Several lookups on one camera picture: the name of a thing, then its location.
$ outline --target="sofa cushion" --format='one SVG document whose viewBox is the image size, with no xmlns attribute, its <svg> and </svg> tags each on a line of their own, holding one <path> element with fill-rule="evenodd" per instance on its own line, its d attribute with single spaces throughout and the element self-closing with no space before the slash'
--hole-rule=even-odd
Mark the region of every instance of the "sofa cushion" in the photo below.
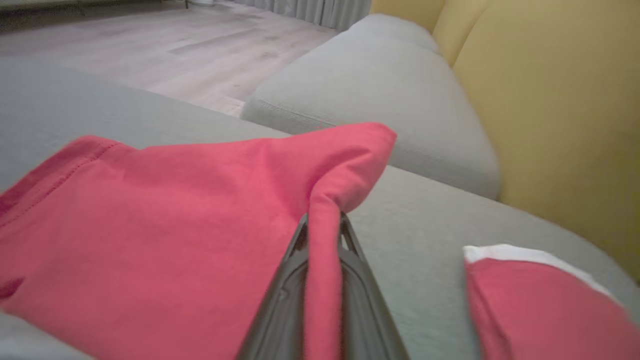
<svg viewBox="0 0 640 360">
<path fill-rule="evenodd" d="M 378 121 L 398 133 L 390 164 L 494 199 L 491 145 L 429 33 L 370 15 L 261 84 L 241 117 L 290 134 Z"/>
<path fill-rule="evenodd" d="M 0 72 L 2 188 L 79 135 L 135 147 L 286 136 L 68 69 L 0 59 Z M 480 358 L 467 313 L 464 245 L 511 243 L 550 252 L 593 275 L 640 325 L 640 290 L 611 258 L 522 211 L 387 167 L 349 217 L 412 359 Z M 86 357 L 0 313 L 0 358 Z"/>
<path fill-rule="evenodd" d="M 83 135 L 142 148 L 284 133 L 98 76 L 0 58 L 0 191 Z"/>
<path fill-rule="evenodd" d="M 387 167 L 349 214 L 412 359 L 480 359 L 465 245 L 540 249 L 591 274 L 640 326 L 640 288 L 585 239 L 499 202 Z"/>
</svg>

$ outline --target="gray curtain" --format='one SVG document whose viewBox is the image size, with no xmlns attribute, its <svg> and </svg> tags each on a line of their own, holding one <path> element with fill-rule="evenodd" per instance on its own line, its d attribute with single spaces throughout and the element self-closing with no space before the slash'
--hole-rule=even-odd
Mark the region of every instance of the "gray curtain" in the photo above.
<svg viewBox="0 0 640 360">
<path fill-rule="evenodd" d="M 313 22 L 316 25 L 347 30 L 367 16 L 371 0 L 235 0 L 282 15 Z"/>
</svg>

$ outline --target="gray sofa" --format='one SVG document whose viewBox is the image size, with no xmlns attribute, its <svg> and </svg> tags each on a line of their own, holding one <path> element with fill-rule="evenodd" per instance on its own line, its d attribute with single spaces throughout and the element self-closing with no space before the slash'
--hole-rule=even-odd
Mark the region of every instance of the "gray sofa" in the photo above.
<svg viewBox="0 0 640 360">
<path fill-rule="evenodd" d="M 100 78 L 27 60 L 0 59 L 0 187 L 54 151 L 93 134 L 135 147 L 230 142 L 287 134 Z M 389 166 L 350 214 L 413 359 L 479 359 L 467 310 L 464 245 L 541 249 L 607 287 L 640 325 L 640 290 L 606 254 L 522 211 Z M 0 315 L 0 359 L 85 355 Z"/>
<path fill-rule="evenodd" d="M 260 84 L 242 119 L 300 134 L 377 121 L 397 134 L 390 164 L 496 199 L 491 143 L 431 35 L 369 15 Z"/>
</svg>

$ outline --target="pink fabric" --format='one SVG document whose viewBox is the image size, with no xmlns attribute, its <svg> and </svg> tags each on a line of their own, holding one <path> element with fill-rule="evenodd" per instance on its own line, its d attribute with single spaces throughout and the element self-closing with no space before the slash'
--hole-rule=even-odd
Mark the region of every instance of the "pink fabric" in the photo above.
<svg viewBox="0 0 640 360">
<path fill-rule="evenodd" d="M 572 274 L 495 259 L 466 268 L 485 359 L 640 359 L 640 333 L 624 310 Z"/>
<path fill-rule="evenodd" d="M 339 358 L 339 211 L 396 135 L 136 150 L 86 136 L 0 198 L 0 307 L 101 359 L 232 359 L 309 212 L 305 357 Z"/>
</svg>

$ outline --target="white trim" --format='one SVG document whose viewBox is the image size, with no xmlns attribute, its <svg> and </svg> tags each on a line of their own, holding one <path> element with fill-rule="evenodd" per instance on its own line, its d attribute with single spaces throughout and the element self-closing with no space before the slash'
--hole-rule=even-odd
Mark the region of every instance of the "white trim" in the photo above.
<svg viewBox="0 0 640 360">
<path fill-rule="evenodd" d="M 517 247 L 508 244 L 492 245 L 492 246 L 465 246 L 463 247 L 465 253 L 465 259 L 468 263 L 472 264 L 482 259 L 495 259 L 495 260 L 512 260 L 512 261 L 528 261 L 530 263 L 539 263 L 548 266 L 553 266 L 564 272 L 572 274 L 580 279 L 590 288 L 597 292 L 603 293 L 614 301 L 618 300 L 609 292 L 604 286 L 598 284 L 591 275 L 586 272 L 565 263 L 563 260 L 549 254 L 548 252 L 536 249 L 527 249 L 524 247 Z"/>
</svg>

